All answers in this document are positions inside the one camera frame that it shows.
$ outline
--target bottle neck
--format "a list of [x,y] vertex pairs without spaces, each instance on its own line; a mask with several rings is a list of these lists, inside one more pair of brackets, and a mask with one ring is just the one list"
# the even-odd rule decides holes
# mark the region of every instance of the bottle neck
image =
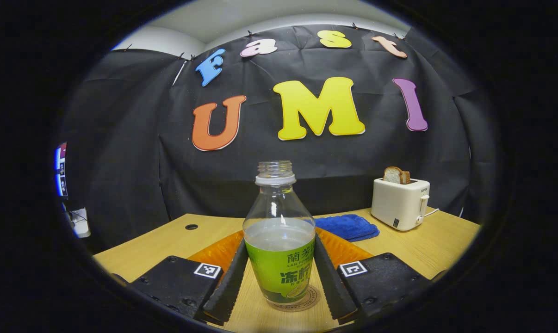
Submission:
[[260,194],[265,194],[267,196],[279,196],[281,194],[287,194],[292,191],[292,184],[260,186]]

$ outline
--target coaster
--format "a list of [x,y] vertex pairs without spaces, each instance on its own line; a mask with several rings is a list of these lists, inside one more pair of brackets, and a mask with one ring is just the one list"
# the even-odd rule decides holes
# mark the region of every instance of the coaster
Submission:
[[283,312],[300,312],[303,310],[308,310],[312,306],[315,306],[320,299],[320,294],[318,289],[312,287],[310,284],[308,285],[308,289],[306,295],[297,303],[290,304],[290,305],[276,305],[273,303],[267,302],[272,308],[275,310],[283,311]]

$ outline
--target green bottle label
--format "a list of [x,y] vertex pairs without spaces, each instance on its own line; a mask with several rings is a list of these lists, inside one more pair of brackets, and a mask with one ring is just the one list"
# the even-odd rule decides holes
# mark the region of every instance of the green bottle label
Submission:
[[258,286],[269,301],[292,303],[306,295],[314,257],[314,238],[289,251],[267,251],[246,241],[245,244]]

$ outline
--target yellow letter m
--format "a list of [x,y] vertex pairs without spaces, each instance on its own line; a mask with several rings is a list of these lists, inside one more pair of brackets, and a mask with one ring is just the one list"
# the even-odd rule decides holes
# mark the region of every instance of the yellow letter m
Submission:
[[286,81],[273,87],[281,95],[283,104],[283,129],[279,139],[296,140],[306,136],[306,129],[300,126],[298,112],[302,114],[315,135],[321,135],[326,126],[328,113],[332,111],[332,124],[328,130],[333,135],[355,135],[366,131],[359,121],[353,103],[348,78],[329,78],[324,82],[320,96],[316,98],[300,81]]

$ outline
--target white toaster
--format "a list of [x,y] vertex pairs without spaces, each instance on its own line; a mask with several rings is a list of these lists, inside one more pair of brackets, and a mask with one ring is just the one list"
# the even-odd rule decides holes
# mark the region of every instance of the white toaster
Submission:
[[375,179],[372,215],[398,230],[411,230],[423,223],[428,199],[428,181],[410,179],[410,184],[396,184]]

